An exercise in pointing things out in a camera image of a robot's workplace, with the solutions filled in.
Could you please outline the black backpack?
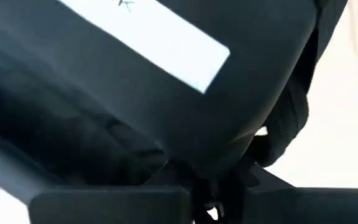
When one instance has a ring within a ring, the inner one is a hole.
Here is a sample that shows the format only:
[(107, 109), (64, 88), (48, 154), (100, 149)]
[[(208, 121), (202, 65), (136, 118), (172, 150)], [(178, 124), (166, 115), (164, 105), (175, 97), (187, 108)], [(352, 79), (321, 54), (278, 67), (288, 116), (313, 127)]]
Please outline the black backpack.
[(0, 188), (179, 187), (243, 224), (347, 0), (0, 0)]

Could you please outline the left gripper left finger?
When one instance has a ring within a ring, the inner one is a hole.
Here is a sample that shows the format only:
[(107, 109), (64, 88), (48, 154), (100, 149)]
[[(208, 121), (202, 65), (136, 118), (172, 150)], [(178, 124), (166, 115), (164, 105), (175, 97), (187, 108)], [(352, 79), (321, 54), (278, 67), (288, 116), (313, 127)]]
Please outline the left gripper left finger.
[(30, 224), (193, 224), (183, 188), (53, 189), (28, 206)]

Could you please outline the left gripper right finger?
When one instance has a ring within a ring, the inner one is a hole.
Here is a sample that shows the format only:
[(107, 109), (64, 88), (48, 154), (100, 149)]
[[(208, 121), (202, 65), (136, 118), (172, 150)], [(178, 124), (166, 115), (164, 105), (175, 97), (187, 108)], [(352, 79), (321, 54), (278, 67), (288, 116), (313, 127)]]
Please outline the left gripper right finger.
[(358, 189), (295, 187), (257, 165), (249, 174), (243, 224), (358, 224)]

